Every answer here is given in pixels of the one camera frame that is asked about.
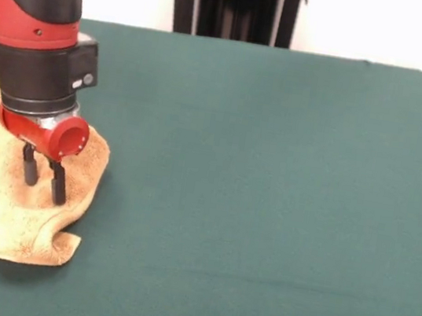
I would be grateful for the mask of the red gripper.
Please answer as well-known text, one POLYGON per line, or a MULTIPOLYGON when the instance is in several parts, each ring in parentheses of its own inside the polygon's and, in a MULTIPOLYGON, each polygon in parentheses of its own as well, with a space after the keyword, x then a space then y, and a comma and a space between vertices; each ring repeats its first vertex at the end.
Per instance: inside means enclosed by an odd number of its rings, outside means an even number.
POLYGON ((51 190, 56 206, 66 201, 65 170, 61 160, 78 155, 90 138, 88 123, 78 116, 58 116, 42 119, 43 123, 22 116, 0 105, 0 123, 14 137, 27 142, 24 144, 23 169, 26 185, 34 186, 38 181, 35 151, 49 157, 53 171, 51 190))

